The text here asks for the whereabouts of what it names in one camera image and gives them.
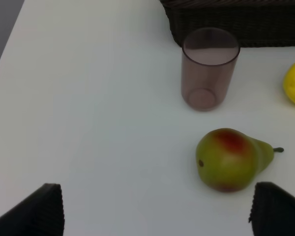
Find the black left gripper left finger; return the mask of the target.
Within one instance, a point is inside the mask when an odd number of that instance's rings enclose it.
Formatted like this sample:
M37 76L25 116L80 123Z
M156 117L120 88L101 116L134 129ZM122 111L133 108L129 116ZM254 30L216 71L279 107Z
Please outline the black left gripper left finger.
M45 183L0 217L0 236L62 236L61 185Z

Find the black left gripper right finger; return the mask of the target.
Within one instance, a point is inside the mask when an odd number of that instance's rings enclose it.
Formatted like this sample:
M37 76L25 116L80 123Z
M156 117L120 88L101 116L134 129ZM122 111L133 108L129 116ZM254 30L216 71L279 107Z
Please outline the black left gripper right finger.
M258 182L248 222L255 236L295 236L295 197L272 182Z

